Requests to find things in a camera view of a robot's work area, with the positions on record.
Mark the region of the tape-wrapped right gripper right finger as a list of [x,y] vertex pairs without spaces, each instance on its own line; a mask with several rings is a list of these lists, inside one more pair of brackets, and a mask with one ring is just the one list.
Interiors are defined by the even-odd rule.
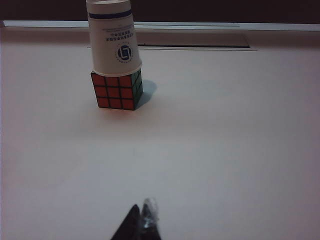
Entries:
[[154,198],[146,198],[141,211],[141,239],[161,240],[158,228],[158,205]]

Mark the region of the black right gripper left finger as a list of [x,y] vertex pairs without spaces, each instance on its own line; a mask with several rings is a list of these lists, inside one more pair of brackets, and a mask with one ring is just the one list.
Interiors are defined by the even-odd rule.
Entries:
[[142,240],[140,208],[134,204],[129,210],[111,240]]

